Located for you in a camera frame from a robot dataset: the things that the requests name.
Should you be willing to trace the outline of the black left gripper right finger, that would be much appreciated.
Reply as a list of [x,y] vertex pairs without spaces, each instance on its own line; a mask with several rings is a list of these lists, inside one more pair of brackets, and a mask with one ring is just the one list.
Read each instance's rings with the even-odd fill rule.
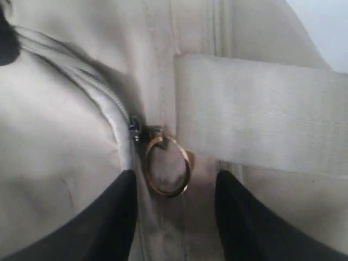
[[225,260],[347,260],[283,220],[227,170],[217,174],[214,204]]

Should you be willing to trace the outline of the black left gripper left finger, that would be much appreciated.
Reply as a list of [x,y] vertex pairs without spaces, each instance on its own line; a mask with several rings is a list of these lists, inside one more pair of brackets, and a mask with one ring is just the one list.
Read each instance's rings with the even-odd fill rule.
[[137,217],[136,175],[126,170],[71,221],[4,260],[128,260]]

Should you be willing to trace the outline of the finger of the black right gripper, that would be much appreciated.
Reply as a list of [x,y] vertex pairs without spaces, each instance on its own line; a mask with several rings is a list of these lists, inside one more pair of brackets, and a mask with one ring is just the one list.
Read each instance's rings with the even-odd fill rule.
[[13,63],[20,49],[17,33],[5,15],[5,1],[1,1],[1,66]]

